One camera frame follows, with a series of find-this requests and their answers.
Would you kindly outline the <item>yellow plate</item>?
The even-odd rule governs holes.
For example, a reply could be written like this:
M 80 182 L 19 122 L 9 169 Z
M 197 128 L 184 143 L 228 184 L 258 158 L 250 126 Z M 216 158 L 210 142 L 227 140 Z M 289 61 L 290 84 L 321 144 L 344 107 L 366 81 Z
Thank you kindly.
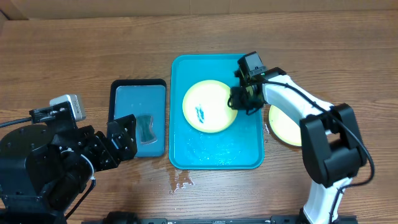
M 301 147 L 300 127 L 278 107 L 271 105 L 268 114 L 273 133 L 284 143 Z
M 228 106 L 230 90 L 217 80 L 204 80 L 191 86 L 182 103 L 187 122 L 203 133 L 218 133 L 230 127 L 238 114 Z

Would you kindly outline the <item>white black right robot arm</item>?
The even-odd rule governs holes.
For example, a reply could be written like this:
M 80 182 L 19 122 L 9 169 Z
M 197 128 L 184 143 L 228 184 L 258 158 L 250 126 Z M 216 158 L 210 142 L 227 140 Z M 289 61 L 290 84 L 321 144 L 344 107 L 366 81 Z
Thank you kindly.
M 280 68 L 235 71 L 239 86 L 231 89 L 228 106 L 255 113 L 274 105 L 300 127 L 302 159 L 312 179 L 299 223 L 338 223 L 338 207 L 361 167 L 373 165 L 363 144 L 353 109 L 319 100 Z

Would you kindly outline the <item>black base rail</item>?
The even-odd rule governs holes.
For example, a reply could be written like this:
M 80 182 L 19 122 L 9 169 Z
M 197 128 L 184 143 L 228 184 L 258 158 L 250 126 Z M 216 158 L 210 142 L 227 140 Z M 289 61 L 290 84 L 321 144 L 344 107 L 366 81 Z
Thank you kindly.
M 238 218 L 238 219 L 182 219 L 168 220 L 166 218 L 138 219 L 135 213 L 110 212 L 102 220 L 83 221 L 82 224 L 105 223 L 137 223 L 137 224 L 299 224 L 307 223 L 300 215 L 274 215 L 269 218 Z

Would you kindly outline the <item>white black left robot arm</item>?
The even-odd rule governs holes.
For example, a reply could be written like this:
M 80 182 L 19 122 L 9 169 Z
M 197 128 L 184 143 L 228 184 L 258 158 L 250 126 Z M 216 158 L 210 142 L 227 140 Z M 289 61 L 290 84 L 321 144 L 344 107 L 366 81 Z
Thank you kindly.
M 76 197 L 95 187 L 95 173 L 136 152 L 132 114 L 109 122 L 107 135 L 55 123 L 13 130 L 1 139 L 1 223 L 66 223 Z

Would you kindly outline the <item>black-rimmed water tray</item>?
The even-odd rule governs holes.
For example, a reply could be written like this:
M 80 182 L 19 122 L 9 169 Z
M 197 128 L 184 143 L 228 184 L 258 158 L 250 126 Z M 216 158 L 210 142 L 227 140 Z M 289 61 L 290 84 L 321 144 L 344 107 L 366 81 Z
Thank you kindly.
M 167 84 L 163 79 L 115 80 L 111 84 L 108 120 L 133 114 L 153 116 L 156 142 L 142 145 L 136 125 L 136 157 L 160 157 L 165 152 Z

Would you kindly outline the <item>teal plastic serving tray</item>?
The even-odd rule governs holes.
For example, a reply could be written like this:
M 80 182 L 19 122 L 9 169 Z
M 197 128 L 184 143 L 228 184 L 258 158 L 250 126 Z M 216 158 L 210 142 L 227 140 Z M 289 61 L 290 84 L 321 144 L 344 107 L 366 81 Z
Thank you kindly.
M 218 133 L 193 128 L 183 115 L 183 97 L 203 80 L 238 86 L 234 76 L 241 54 L 181 55 L 171 66 L 169 159 L 179 169 L 255 169 L 264 160 L 261 111 L 238 111 L 230 127 Z

